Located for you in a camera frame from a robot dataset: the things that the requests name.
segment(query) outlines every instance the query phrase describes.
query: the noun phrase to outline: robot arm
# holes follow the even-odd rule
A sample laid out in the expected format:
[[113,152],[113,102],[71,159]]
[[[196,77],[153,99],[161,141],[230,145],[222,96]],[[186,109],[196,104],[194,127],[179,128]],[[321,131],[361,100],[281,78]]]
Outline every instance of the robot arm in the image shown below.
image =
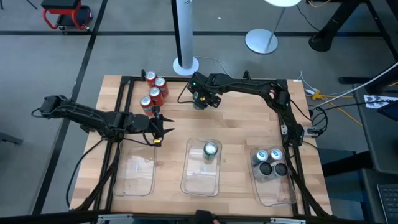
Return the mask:
[[290,106],[290,94],[282,87],[279,80],[234,80],[225,74],[210,74],[209,77],[196,72],[187,86],[193,93],[195,107],[205,109],[208,105],[217,108],[222,95],[229,91],[259,95],[267,105],[280,114],[287,127],[288,140],[294,146],[301,146],[304,130],[297,124]]
[[45,97],[39,111],[43,118],[70,119],[80,124],[84,131],[97,131],[103,139],[110,142],[123,140],[125,134],[152,133],[155,138],[154,146],[160,147],[159,138],[172,130],[164,130],[163,121],[172,120],[164,118],[159,114],[159,108],[156,109],[155,117],[150,119],[143,114],[96,110],[57,95]]

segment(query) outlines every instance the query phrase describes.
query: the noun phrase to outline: black can top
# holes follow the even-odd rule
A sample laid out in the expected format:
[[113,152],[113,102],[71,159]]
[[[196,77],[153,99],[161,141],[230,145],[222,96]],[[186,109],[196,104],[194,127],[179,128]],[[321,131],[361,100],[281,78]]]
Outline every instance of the black can top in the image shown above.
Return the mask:
[[275,165],[275,172],[280,175],[284,176],[287,174],[287,167],[285,164],[276,164]]
[[260,164],[260,172],[264,175],[269,175],[272,172],[272,167],[268,162],[263,162]]

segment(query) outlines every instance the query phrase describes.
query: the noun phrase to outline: white paper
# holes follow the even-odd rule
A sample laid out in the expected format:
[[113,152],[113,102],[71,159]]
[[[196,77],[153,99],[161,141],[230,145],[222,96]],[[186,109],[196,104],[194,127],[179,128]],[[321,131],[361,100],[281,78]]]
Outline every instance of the white paper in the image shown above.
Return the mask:
[[364,95],[363,98],[365,99],[366,102],[366,107],[367,108],[373,108],[373,109],[378,109],[384,105],[387,105],[389,103],[372,103],[373,101],[395,101],[398,100],[398,97],[389,97],[389,96],[372,96],[372,95]]

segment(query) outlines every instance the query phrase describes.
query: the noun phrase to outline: wooden tabletop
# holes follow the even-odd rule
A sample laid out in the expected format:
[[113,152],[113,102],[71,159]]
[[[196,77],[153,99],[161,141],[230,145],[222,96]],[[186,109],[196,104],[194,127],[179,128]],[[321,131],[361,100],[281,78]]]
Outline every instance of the wooden tabletop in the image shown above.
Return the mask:
[[[118,95],[121,76],[104,76],[96,108],[112,111]],[[297,80],[288,80],[291,98],[308,114],[303,85]],[[153,191],[145,197],[114,196],[112,212],[123,213],[162,213],[191,215],[195,210],[209,210],[217,215],[292,216],[292,207],[265,207],[254,198],[247,156],[258,146],[280,146],[281,138],[277,115],[259,96],[244,93],[226,93],[218,108],[208,107],[198,111],[192,104],[178,104],[177,97],[185,82],[168,82],[169,96],[161,107],[161,113],[174,123],[165,123],[164,128],[175,128],[165,135],[162,147],[156,149],[155,181]],[[135,82],[130,112],[142,113],[139,104],[148,95],[146,82]],[[121,110],[124,108],[127,88],[124,90]],[[192,100],[187,90],[181,101]],[[308,121],[292,106],[295,118],[303,126]],[[129,138],[140,139],[138,135]],[[208,138],[219,140],[223,145],[221,155],[220,192],[215,197],[201,197],[185,194],[180,189],[186,143],[189,138]],[[100,140],[96,133],[88,136],[85,150]],[[304,141],[316,145],[312,138]],[[102,142],[83,159],[73,192],[71,208],[79,206],[98,182],[106,143]],[[123,150],[132,145],[124,144]],[[331,214],[330,202],[318,151],[303,143],[300,147],[303,171],[307,188],[323,209]],[[303,213],[301,194],[296,186],[299,212]],[[104,188],[101,208],[104,208],[108,186]]]

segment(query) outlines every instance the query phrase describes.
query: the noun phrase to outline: transparent bin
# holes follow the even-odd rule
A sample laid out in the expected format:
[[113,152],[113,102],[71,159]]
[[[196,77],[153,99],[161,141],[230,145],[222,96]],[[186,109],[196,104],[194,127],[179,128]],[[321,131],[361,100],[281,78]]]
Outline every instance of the transparent bin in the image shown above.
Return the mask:
[[276,163],[283,163],[286,165],[285,151],[280,146],[263,146],[256,147],[250,151],[249,156],[249,170],[252,180],[253,191],[256,196],[257,202],[264,206],[278,206],[278,205],[290,205],[297,202],[297,194],[293,188],[293,183],[288,173],[285,176],[273,179],[273,180],[258,180],[254,178],[253,170],[258,164],[255,164],[253,156],[256,155],[258,150],[265,150],[267,152],[272,149],[279,149],[282,151],[283,156],[279,161],[272,161],[270,165],[273,166]]
[[[212,159],[205,158],[203,148],[212,142],[217,152]],[[190,138],[187,141],[181,191],[200,196],[216,196],[220,179],[222,144],[213,139]]]
[[149,195],[155,181],[155,147],[127,140],[123,140],[120,146],[121,157],[113,193],[122,197]]

